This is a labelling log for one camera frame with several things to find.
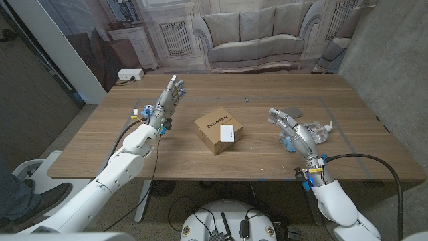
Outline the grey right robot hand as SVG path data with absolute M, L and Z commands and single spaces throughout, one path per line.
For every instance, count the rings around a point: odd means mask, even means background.
M 281 128 L 287 136 L 290 136 L 293 148 L 302 156 L 307 168 L 321 168 L 324 166 L 324 160 L 319 155 L 315 141 L 307 128 L 280 110 L 271 108 L 269 109 L 269 114 L 272 119 L 268 121 Z

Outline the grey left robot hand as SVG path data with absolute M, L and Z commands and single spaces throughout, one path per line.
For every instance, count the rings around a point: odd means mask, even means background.
M 148 125 L 159 129 L 164 125 L 167 129 L 171 125 L 171 117 L 180 100 L 186 95 L 186 87 L 183 80 L 176 80 L 173 75 L 167 87 L 156 101 L 154 110 L 148 120 Z

